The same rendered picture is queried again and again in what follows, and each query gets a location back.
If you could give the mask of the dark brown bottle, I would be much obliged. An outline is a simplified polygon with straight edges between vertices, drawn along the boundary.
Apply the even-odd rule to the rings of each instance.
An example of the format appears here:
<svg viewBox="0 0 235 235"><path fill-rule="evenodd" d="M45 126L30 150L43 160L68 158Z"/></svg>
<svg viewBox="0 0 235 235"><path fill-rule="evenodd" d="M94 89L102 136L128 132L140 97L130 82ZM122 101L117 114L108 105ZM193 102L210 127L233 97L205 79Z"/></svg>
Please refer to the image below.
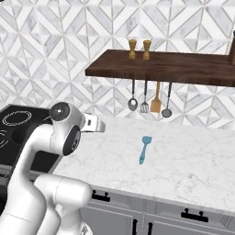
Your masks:
<svg viewBox="0 0 235 235"><path fill-rule="evenodd" d="M233 31L233 40L229 50L229 63L235 66L235 30Z"/></svg>

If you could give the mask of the hanging metal spoon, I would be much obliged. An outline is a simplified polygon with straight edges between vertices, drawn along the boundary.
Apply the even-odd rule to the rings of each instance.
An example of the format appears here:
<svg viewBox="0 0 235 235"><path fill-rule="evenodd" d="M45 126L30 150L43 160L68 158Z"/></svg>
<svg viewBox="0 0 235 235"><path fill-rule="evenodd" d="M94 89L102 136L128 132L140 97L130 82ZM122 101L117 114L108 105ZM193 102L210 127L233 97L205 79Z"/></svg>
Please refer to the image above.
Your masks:
<svg viewBox="0 0 235 235"><path fill-rule="evenodd" d="M132 81L132 94L135 94L135 81ZM137 109L138 101L134 96L128 101L128 106L131 111L135 111Z"/></svg>

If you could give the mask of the black hob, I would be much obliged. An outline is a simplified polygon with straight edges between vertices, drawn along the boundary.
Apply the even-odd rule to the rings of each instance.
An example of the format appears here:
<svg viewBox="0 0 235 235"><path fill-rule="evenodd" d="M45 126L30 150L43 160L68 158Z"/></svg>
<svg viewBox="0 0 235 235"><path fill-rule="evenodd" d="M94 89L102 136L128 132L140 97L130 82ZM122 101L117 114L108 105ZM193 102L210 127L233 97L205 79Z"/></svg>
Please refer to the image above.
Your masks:
<svg viewBox="0 0 235 235"><path fill-rule="evenodd" d="M5 185L11 172L26 130L32 123L51 124L47 108L7 105L0 110L0 185ZM30 168L30 180L41 173L52 173L61 157L57 154L39 151Z"/></svg>

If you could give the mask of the grey cupboard door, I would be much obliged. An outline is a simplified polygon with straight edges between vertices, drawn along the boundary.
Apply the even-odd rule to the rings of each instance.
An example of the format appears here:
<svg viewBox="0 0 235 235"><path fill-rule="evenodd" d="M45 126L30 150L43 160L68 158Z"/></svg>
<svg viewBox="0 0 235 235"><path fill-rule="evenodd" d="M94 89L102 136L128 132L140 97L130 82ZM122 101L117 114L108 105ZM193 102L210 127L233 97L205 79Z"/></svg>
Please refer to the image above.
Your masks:
<svg viewBox="0 0 235 235"><path fill-rule="evenodd" d="M148 224L152 222L151 235L235 235L234 231L211 228L192 222L160 216L145 215L143 235L148 235Z"/></svg>
<svg viewBox="0 0 235 235"><path fill-rule="evenodd" d="M94 235L132 235L132 221L137 223L137 235L142 232L142 215L138 212L124 210L108 211L97 207L81 209L84 222L91 228Z"/></svg>

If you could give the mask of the wooden pepper mill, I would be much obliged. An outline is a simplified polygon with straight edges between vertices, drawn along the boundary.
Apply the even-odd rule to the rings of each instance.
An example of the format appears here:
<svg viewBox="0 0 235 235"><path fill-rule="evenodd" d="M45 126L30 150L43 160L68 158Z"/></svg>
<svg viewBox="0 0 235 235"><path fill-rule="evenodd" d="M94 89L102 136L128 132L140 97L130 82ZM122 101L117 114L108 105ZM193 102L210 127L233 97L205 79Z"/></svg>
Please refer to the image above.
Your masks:
<svg viewBox="0 0 235 235"><path fill-rule="evenodd" d="M129 59L134 60L136 58L136 48L137 41L135 39L129 40Z"/></svg>
<svg viewBox="0 0 235 235"><path fill-rule="evenodd" d="M151 46L150 40L146 39L143 41L144 52L143 52L142 59L145 61L147 61L150 58L150 46Z"/></svg>

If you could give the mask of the hanging metal ladle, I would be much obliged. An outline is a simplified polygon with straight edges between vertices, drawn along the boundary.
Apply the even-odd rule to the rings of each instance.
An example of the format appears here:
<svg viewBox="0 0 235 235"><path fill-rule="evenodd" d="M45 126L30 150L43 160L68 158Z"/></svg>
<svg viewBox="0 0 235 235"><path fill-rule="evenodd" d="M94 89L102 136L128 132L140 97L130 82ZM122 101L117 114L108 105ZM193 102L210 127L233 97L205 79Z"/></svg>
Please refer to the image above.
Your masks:
<svg viewBox="0 0 235 235"><path fill-rule="evenodd" d="M172 90L172 84L169 84L169 88L168 88L168 96L171 96L171 90ZM162 111L162 116L164 118L169 118L172 115L172 111L169 108L169 105L166 105L166 108Z"/></svg>

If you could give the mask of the blue spatula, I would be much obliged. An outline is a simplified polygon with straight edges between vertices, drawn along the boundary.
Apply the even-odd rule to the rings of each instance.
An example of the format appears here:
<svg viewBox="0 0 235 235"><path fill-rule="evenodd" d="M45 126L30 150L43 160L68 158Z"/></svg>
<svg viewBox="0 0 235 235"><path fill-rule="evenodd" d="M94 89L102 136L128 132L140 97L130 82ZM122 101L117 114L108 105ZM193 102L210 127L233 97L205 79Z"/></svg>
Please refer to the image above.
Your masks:
<svg viewBox="0 0 235 235"><path fill-rule="evenodd" d="M143 142L143 148L142 148L140 159L139 159L140 164L143 164L143 162L144 162L146 148L147 148L147 145L151 143L151 137L150 136L143 136L142 142Z"/></svg>

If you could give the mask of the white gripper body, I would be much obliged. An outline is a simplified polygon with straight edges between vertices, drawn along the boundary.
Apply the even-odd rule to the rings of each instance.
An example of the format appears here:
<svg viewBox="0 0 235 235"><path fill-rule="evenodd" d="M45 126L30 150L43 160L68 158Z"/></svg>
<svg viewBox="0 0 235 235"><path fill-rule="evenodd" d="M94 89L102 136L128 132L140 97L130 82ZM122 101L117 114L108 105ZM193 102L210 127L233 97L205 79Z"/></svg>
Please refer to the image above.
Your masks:
<svg viewBox="0 0 235 235"><path fill-rule="evenodd" d="M99 116L95 116L95 132L104 133L106 130L106 124Z"/></svg>

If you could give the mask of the grey drawer front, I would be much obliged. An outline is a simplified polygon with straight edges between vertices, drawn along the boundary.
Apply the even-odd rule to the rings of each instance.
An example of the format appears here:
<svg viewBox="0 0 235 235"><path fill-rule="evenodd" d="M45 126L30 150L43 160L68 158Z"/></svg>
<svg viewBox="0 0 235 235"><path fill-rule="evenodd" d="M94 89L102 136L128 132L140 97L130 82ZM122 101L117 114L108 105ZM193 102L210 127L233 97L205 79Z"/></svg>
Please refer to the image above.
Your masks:
<svg viewBox="0 0 235 235"><path fill-rule="evenodd" d="M190 214L198 215L199 211L203 211L204 216L208 217L208 223L191 220L187 218L182 218L181 213L184 212L186 208L189 209ZM168 218L177 218L179 220L182 220L183 222L188 221L188 222L197 223L200 225L209 226L211 228L227 229L229 231L235 232L235 217L233 216L222 215L222 214L209 212L209 211L202 210L202 209L195 209L195 208L186 207L186 206L180 207L177 205L166 204L162 202L156 203L156 214L159 216L165 216Z"/></svg>
<svg viewBox="0 0 235 235"><path fill-rule="evenodd" d="M144 199L135 196L113 193L110 190L101 190L96 187L93 190L95 190L99 195L102 196L105 194L105 192L108 192L110 202L99 201L92 198L88 204L89 207L97 207L116 212L118 212L119 210L124 210L125 212L142 213L145 210L146 201Z"/></svg>

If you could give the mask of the hanging wooden spatula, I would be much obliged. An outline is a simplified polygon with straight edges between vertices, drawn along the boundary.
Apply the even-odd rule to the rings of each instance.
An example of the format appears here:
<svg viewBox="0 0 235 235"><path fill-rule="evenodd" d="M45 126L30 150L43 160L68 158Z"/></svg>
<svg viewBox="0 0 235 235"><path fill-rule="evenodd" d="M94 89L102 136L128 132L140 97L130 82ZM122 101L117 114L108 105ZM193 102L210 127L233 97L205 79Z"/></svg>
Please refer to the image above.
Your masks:
<svg viewBox="0 0 235 235"><path fill-rule="evenodd" d="M151 112L159 113L161 110L162 101L159 98L160 82L156 84L156 94L151 100Z"/></svg>

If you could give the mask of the dark wooden shelf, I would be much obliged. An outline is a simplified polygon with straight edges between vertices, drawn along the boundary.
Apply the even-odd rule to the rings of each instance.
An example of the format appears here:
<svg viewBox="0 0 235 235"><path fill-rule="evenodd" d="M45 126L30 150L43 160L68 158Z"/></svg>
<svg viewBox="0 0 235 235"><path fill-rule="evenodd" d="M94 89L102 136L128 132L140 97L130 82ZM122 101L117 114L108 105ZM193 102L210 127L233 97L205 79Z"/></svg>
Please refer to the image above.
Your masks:
<svg viewBox="0 0 235 235"><path fill-rule="evenodd" d="M226 55L142 51L129 59L127 50L106 50L86 69L86 76L235 87L235 66Z"/></svg>

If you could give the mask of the hanging metal slotted turner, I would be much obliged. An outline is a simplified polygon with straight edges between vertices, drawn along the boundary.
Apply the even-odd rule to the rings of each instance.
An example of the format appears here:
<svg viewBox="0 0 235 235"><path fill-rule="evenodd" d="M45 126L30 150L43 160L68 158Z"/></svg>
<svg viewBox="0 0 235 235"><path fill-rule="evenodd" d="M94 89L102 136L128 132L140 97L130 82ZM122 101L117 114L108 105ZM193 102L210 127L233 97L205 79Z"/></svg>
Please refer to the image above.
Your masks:
<svg viewBox="0 0 235 235"><path fill-rule="evenodd" d="M145 81L144 84L144 97L147 97L147 88L148 88L148 81ZM149 112L149 105L146 100L140 105L140 112L141 113L148 113Z"/></svg>

